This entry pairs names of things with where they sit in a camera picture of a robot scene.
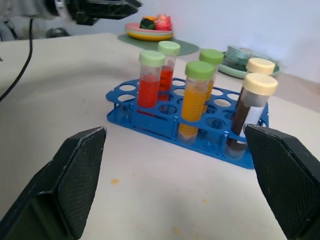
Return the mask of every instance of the tube with red liquid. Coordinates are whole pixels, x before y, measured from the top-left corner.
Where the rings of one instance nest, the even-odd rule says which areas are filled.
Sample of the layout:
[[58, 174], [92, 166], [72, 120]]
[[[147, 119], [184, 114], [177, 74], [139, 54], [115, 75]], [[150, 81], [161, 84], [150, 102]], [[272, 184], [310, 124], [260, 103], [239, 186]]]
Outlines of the tube with red liquid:
[[[172, 78], [176, 64], [177, 55], [180, 53], [180, 45], [173, 41], [160, 41], [158, 51], [165, 55], [164, 66], [161, 71], [159, 92], [167, 92], [172, 85]], [[160, 94], [158, 99], [168, 101], [168, 94]]]
[[141, 71], [137, 104], [142, 108], [153, 108], [157, 104], [165, 58], [163, 53], [157, 51], [143, 50], [140, 53]]

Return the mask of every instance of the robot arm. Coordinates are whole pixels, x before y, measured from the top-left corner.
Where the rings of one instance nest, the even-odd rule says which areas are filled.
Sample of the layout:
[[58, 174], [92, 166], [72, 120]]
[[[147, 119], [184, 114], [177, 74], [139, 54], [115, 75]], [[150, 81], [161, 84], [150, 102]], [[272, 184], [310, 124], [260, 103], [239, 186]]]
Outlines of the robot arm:
[[62, 17], [92, 26], [99, 19], [123, 19], [138, 12], [138, 0], [0, 0], [0, 19], [15, 16], [54, 19]]

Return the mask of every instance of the white label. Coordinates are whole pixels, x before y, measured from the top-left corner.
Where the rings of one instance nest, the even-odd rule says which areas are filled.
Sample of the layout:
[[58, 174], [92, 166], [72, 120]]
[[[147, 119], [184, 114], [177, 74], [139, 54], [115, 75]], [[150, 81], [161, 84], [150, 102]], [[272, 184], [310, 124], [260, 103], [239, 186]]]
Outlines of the white label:
[[236, 143], [237, 143], [237, 144], [247, 144], [246, 142], [240, 141], [240, 140], [236, 141]]
[[262, 112], [264, 111], [264, 107], [255, 107], [255, 106], [251, 106], [249, 111], [248, 111], [248, 114], [244, 120], [244, 124], [242, 126], [242, 129], [241, 129], [241, 132], [240, 132], [240, 137], [243, 137], [245, 138], [245, 133], [244, 133], [244, 129], [246, 127], [247, 124], [257, 124], [261, 115], [262, 115]]

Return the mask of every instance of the tube cap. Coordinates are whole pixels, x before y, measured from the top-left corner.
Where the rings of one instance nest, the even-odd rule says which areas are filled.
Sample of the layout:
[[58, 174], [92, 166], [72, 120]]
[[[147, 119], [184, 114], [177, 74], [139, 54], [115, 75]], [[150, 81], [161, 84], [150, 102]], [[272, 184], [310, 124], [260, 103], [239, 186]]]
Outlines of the tube cap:
[[166, 56], [158, 51], [143, 50], [140, 52], [139, 61], [148, 67], [162, 67], [165, 64]]
[[275, 93], [278, 81], [273, 77], [261, 73], [249, 73], [245, 76], [243, 87], [249, 92], [262, 96], [271, 96]]
[[177, 56], [180, 53], [181, 46], [173, 41], [160, 41], [158, 51], [165, 55]]
[[203, 49], [200, 52], [199, 60], [208, 64], [219, 65], [224, 61], [225, 55], [218, 50], [214, 49]]
[[185, 68], [185, 75], [189, 78], [200, 81], [211, 80], [214, 76], [216, 67], [204, 61], [190, 61]]
[[272, 74], [275, 67], [276, 64], [274, 62], [258, 57], [250, 58], [246, 65], [248, 71], [265, 75]]

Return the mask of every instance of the pink plate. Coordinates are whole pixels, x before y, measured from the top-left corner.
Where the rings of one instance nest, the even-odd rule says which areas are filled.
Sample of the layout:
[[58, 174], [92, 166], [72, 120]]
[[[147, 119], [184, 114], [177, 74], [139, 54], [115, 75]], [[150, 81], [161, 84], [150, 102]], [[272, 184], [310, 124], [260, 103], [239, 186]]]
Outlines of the pink plate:
[[159, 33], [159, 34], [172, 34], [174, 31], [162, 31], [162, 30], [149, 30], [149, 29], [142, 29], [140, 28], [140, 23], [127, 23], [124, 25], [125, 29], [141, 32], [141, 33]]

